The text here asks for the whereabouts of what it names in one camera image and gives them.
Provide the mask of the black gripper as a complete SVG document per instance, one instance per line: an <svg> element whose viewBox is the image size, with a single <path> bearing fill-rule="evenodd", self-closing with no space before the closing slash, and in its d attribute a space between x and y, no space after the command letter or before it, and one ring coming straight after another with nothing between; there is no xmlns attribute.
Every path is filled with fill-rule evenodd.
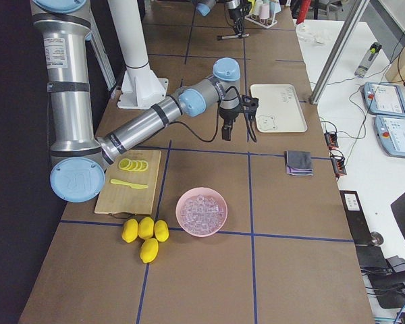
<svg viewBox="0 0 405 324"><path fill-rule="evenodd" d="M252 123L255 120L258 107L259 98L244 94L231 100L222 101L219 110L220 117L223 119L222 139L226 141L232 139L233 123L240 113L243 113L247 120Z"/></svg>
<svg viewBox="0 0 405 324"><path fill-rule="evenodd" d="M239 29L240 35L244 35L244 27L241 25L244 18L250 13L251 2L227 2L226 8L229 18L232 20L235 35L239 35Z"/></svg>

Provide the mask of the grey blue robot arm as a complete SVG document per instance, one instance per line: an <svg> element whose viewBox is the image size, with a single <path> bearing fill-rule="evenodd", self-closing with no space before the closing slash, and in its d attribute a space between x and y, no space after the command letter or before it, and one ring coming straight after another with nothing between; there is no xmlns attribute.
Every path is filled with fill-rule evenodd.
<svg viewBox="0 0 405 324"><path fill-rule="evenodd" d="M136 1L110 1L109 10L126 64L123 98L142 113L108 135L94 135L86 41L99 40L89 1L32 1L32 21L42 33L48 73L47 92L55 123L50 183L72 203L94 198L105 184L105 168L182 115L195 117L217 105L217 131L231 138L237 116L254 119L259 101L240 94L240 66L218 59L211 75L167 94L167 80L152 71Z"/></svg>
<svg viewBox="0 0 405 324"><path fill-rule="evenodd" d="M196 0L191 1L196 11L201 16L207 16L219 1L216 0ZM224 4L224 16L226 22L234 31L231 35L217 35L218 41L229 39L242 39L249 37L249 33L245 32L245 17L252 9L252 3L245 0L227 0L222 1Z"/></svg>

